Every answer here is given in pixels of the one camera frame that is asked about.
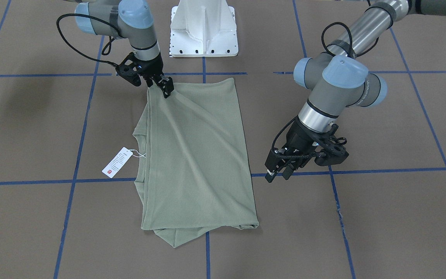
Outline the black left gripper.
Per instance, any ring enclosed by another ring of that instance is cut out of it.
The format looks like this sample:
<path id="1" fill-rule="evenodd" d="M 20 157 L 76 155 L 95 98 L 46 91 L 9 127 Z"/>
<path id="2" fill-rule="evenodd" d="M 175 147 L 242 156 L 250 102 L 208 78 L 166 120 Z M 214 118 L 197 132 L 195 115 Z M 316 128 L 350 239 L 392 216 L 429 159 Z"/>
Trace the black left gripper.
<path id="1" fill-rule="evenodd" d="M 286 142 L 281 148 L 270 150 L 265 162 L 267 174 L 265 179 L 271 183 L 276 175 L 283 170 L 283 178 L 288 180 L 294 171 L 305 167 L 308 162 L 316 157 L 315 140 L 311 137 L 314 131 L 305 127 L 298 116 L 291 119 L 275 136 L 277 141 L 281 134 L 287 130 Z"/>

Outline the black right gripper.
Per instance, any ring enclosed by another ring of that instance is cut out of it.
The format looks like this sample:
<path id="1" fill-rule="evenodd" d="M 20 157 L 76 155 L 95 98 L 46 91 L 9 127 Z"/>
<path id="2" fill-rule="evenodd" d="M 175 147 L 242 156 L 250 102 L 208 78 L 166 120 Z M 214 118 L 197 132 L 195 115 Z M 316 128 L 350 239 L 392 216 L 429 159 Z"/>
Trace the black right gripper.
<path id="1" fill-rule="evenodd" d="M 147 86 L 155 84 L 163 92 L 163 97 L 170 97 L 174 90 L 171 77 L 163 76 L 163 60 L 161 56 L 156 56 L 152 60 L 138 60 L 140 76 L 145 80 Z"/>

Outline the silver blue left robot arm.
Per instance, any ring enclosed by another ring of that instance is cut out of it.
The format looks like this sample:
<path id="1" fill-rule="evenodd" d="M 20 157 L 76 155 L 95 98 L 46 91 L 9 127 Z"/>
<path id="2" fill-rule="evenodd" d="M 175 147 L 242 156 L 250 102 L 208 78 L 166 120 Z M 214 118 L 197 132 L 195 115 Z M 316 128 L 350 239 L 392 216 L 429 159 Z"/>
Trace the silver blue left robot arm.
<path id="1" fill-rule="evenodd" d="M 310 160 L 329 166 L 347 159 L 347 140 L 335 136 L 338 117 L 347 107 L 375 106 L 388 92 L 386 81 L 370 74 L 358 58 L 377 44 L 385 30 L 409 14 L 446 16 L 446 0 L 372 0 L 352 26 L 336 22 L 345 32 L 329 44 L 322 42 L 322 53 L 297 62 L 293 78 L 311 94 L 283 128 L 285 144 L 271 146 L 265 162 L 267 182 L 278 173 L 289 179 Z"/>

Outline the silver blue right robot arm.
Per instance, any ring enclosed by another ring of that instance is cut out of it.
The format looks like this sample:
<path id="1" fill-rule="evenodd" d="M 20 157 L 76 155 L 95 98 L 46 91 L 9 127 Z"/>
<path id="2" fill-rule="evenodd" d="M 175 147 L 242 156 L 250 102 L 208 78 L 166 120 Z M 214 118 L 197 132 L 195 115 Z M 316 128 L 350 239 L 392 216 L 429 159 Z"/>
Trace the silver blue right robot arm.
<path id="1" fill-rule="evenodd" d="M 140 86 L 143 78 L 148 87 L 156 84 L 164 98 L 170 96 L 173 81 L 163 74 L 153 16 L 145 0 L 79 1 L 75 13 L 80 14 L 76 23 L 83 32 L 129 40 L 133 51 L 121 64 L 113 64 L 119 76 L 134 86 Z"/>

